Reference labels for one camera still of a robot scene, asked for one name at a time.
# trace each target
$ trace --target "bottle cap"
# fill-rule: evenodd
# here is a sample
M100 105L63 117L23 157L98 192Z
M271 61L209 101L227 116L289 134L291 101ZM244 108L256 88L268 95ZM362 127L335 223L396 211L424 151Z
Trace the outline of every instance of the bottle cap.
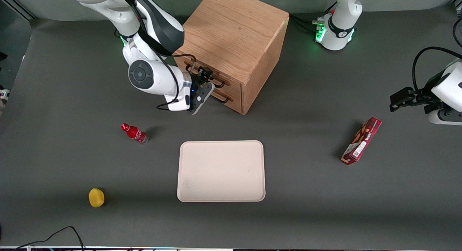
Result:
M122 124L120 125L120 128L123 130L123 131L128 131L130 129L130 126L128 124Z

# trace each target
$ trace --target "barcode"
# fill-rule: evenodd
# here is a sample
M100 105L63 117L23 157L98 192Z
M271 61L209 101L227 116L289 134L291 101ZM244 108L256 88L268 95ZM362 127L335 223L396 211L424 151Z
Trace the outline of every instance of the barcode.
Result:
M366 146L366 142L363 141L359 144L358 148L356 148L356 150L353 152L353 156L355 157L358 157L359 154L361 154L361 152L363 151L364 149L364 146Z

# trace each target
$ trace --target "wall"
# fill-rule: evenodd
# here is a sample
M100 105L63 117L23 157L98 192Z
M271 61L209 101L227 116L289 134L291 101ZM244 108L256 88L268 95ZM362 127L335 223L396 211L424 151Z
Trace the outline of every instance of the wall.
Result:
M39 18L61 21L100 20L103 16L74 0L19 0ZM174 16L189 16L202 0L155 0ZM335 0L261 0L289 13L320 12ZM449 0L363 0L365 11L428 9Z

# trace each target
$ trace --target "red bottle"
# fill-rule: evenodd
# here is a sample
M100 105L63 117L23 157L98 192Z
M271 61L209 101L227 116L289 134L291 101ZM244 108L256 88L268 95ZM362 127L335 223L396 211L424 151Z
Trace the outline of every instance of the red bottle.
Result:
M129 126L128 124L122 124L120 128L127 133L127 136L134 141L137 141L141 144L145 144L149 137L146 135L145 132L139 130L137 127Z

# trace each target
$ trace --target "green indicator light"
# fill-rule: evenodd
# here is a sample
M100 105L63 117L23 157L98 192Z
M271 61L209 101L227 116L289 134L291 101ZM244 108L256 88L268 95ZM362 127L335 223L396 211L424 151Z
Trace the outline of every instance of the green indicator light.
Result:
M326 32L326 28L325 27L322 27L321 30L318 31L318 34L316 34L316 40L318 42L321 42L322 41L322 38L324 37L324 34Z
M350 38L348 38L348 42L351 41L351 38L353 37L353 33L354 33L354 28L353 28L352 31L351 31L351 35L350 35Z
M123 40L122 36L120 36L120 40L122 40L123 45L125 46L125 40Z

